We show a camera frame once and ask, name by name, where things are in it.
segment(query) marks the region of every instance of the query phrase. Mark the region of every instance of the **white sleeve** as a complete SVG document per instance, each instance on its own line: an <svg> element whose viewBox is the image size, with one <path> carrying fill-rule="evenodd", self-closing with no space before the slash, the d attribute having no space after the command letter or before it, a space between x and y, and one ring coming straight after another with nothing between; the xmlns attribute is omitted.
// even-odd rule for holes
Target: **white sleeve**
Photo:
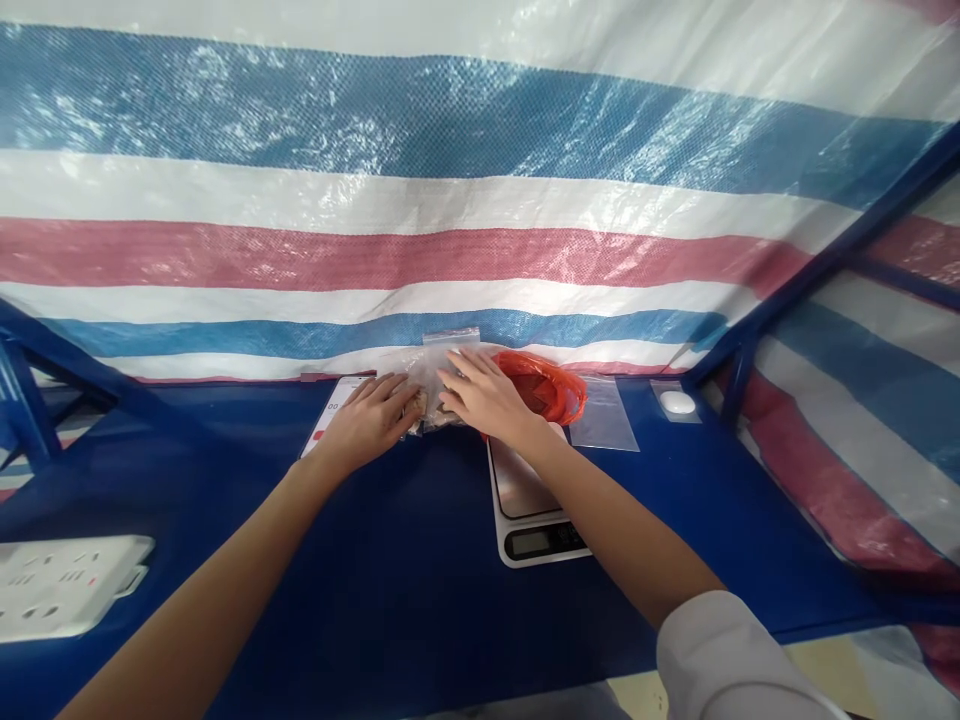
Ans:
<svg viewBox="0 0 960 720"><path fill-rule="evenodd" d="M722 590L674 610L657 666L673 720L834 720L848 716L790 662L750 609Z"/></svg>

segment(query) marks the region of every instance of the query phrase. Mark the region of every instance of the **power strip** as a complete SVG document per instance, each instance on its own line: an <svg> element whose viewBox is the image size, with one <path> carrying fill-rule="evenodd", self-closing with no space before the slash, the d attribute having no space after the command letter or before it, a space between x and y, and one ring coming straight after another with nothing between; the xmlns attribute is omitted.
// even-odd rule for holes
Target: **power strip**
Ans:
<svg viewBox="0 0 960 720"><path fill-rule="evenodd" d="M152 549L141 535L0 544L0 643L87 632L136 590Z"/></svg>

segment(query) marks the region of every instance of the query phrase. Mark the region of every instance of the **striped tarpaulin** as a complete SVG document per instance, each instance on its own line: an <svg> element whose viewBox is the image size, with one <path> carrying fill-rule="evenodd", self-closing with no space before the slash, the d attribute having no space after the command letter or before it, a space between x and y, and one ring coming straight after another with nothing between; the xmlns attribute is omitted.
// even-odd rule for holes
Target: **striped tarpaulin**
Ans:
<svg viewBox="0 0 960 720"><path fill-rule="evenodd" d="M874 257L954 284L958 190L956 181L944 186ZM842 273L761 342L739 432L838 555L902 590L957 593L958 407L960 315ZM958 629L909 631L875 631L864 642L960 698ZM880 674L889 670L881 665Z"/></svg>
<svg viewBox="0 0 960 720"><path fill-rule="evenodd" d="M2 12L0 297L150 381L683 372L960 117L911 3Z"/></svg>

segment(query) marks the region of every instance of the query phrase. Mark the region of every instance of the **orange plastic bag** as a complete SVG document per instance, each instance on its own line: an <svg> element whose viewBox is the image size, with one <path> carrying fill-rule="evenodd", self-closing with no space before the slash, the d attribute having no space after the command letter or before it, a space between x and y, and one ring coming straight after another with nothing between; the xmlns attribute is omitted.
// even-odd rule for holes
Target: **orange plastic bag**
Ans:
<svg viewBox="0 0 960 720"><path fill-rule="evenodd" d="M513 380L527 407L548 422L569 425L583 415L587 384L582 378L549 360L518 350L501 350L493 361Z"/></svg>

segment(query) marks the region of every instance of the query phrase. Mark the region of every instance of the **table surface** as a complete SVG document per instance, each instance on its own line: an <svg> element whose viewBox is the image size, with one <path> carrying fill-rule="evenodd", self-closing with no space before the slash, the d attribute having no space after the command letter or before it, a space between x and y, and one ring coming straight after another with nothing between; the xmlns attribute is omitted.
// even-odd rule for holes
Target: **table surface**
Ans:
<svg viewBox="0 0 960 720"><path fill-rule="evenodd" d="M619 380L639 453L584 449L689 542L782 642L887 618L698 399L669 423ZM10 717L50 717L245 520L332 382L170 386L121 406L0 505L0 541L142 533L151 569L81 638L0 646ZM638 547L634 552L645 552ZM321 512L211 717L399 718L653 669L655 635L596 560L511 570L484 445L406 440Z"/></svg>

